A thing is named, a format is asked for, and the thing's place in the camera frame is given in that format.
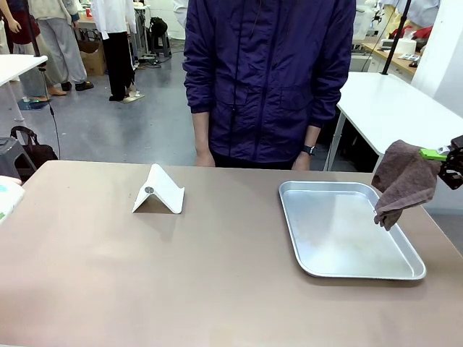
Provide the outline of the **person's right hand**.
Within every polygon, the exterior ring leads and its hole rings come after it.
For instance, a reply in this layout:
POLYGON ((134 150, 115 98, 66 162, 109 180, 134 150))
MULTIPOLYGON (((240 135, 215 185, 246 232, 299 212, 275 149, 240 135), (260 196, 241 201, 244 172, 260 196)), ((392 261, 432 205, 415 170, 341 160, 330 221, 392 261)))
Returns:
POLYGON ((215 167, 215 160, 208 147, 196 150, 195 165, 198 167, 215 167))

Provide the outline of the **person's left hand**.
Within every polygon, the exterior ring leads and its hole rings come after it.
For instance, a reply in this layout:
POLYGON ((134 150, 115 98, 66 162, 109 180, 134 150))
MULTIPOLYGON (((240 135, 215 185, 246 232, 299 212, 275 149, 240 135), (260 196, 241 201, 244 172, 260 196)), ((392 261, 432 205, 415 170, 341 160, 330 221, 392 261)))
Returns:
POLYGON ((307 153, 300 153, 292 165, 292 170, 295 171, 309 171, 311 156, 307 153))

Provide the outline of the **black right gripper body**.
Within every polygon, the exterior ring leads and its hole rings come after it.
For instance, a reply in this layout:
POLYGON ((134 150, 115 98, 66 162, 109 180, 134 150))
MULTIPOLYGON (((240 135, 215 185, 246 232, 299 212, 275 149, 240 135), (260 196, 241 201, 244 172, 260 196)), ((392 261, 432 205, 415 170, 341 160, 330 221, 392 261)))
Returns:
POLYGON ((451 140, 446 159, 442 162, 438 174, 444 184, 452 190, 462 186, 462 138, 461 135, 451 140))

